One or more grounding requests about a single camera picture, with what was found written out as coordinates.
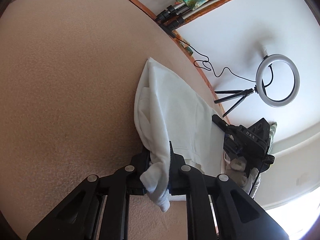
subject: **black device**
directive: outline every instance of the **black device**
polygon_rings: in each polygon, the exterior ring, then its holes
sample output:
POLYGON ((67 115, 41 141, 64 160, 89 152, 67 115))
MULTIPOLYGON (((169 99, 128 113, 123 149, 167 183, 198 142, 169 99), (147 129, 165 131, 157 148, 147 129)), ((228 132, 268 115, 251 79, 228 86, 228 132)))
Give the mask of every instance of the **black device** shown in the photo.
MULTIPOLYGON (((289 240, 286 232, 235 182, 211 177, 186 165, 170 142, 169 192, 186 195, 188 240, 289 240), (219 236, 210 205, 212 200, 219 236)), ((132 157, 130 165, 99 178, 90 175, 28 234, 27 240, 127 240, 130 195, 144 195, 140 175, 147 170, 149 151, 132 157)))
POLYGON ((252 168, 257 168, 261 173, 274 163, 274 156, 268 154, 270 125, 264 118, 249 128, 243 125, 229 125, 216 114, 212 116, 212 121, 225 133, 223 149, 230 159, 246 159, 244 172, 247 176, 252 168))

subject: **white cloth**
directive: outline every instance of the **white cloth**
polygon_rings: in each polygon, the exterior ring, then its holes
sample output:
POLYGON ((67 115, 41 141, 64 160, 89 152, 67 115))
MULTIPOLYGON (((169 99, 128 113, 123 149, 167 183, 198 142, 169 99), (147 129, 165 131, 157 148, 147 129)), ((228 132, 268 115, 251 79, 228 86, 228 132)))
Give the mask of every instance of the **white cloth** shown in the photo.
POLYGON ((134 102, 134 123, 151 165, 140 176, 149 198, 166 212, 170 146, 208 175, 221 169, 223 132, 212 122, 216 112, 176 73, 149 58, 134 102))

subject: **window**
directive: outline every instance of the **window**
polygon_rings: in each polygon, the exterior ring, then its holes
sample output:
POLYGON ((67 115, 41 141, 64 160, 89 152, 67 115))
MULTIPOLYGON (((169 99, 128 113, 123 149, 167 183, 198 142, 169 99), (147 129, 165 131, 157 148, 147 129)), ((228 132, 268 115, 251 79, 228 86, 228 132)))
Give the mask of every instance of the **window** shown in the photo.
POLYGON ((287 232, 290 240, 303 237, 320 215, 320 187, 266 212, 287 232))

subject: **tripod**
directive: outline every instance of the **tripod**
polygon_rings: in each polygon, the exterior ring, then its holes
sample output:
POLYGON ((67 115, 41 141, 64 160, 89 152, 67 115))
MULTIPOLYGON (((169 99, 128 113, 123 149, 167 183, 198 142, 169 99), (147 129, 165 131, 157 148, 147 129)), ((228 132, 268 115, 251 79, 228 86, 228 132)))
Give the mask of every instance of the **tripod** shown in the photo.
POLYGON ((225 91, 215 91, 216 94, 233 94, 231 96, 227 96, 224 98, 220 98, 214 101, 215 104, 222 103, 225 101, 229 101, 231 99, 240 98, 238 102, 236 102, 228 111, 226 111, 222 117, 225 117, 229 114, 233 109, 235 109, 245 98, 253 93, 253 89, 246 89, 246 90, 225 90, 225 91))

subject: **metal rivet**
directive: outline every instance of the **metal rivet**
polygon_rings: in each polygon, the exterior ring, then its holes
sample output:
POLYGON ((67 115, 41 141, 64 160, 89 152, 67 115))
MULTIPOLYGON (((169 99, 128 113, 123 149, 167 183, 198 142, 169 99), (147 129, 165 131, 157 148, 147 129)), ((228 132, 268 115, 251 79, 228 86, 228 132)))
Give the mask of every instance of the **metal rivet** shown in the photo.
POLYGON ((134 166, 128 165, 124 168, 126 171, 134 171, 134 166))
POLYGON ((183 165, 181 166, 181 170, 183 171, 190 171, 191 170, 191 167, 189 165, 183 165))
POLYGON ((96 175, 89 175, 89 176, 87 177, 87 180, 88 180, 89 182, 94 182, 94 181, 97 180, 97 176, 96 176, 96 175))
POLYGON ((229 177, 226 174, 220 174, 219 175, 219 179, 221 181, 227 181, 229 179, 229 177))

